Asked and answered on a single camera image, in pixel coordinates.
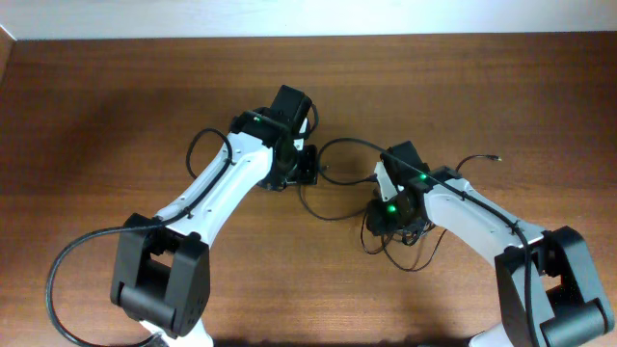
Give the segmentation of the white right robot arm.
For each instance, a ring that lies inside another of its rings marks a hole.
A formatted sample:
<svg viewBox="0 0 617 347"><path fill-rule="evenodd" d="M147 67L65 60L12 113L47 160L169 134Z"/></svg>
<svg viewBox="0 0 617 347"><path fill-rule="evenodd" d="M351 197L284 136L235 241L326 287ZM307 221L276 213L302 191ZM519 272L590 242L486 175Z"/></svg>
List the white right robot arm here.
<svg viewBox="0 0 617 347"><path fill-rule="evenodd" d="M379 193L364 220L373 235L413 245L442 227L495 270L500 321L468 346L580 346L615 328L589 249L573 228L548 230L507 212L458 171L429 169L409 142L382 150L374 174Z"/></svg>

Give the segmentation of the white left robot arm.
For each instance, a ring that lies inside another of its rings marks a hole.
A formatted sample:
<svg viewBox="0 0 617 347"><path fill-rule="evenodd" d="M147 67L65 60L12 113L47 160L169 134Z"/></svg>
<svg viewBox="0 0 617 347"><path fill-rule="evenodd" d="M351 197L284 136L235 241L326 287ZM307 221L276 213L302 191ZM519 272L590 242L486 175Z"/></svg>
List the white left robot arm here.
<svg viewBox="0 0 617 347"><path fill-rule="evenodd" d="M153 217L131 215L117 248L111 302L150 335L148 346L210 346L201 316L210 294L212 244L255 187L282 191L316 182L316 108L281 86L268 107L234 118L206 169Z"/></svg>

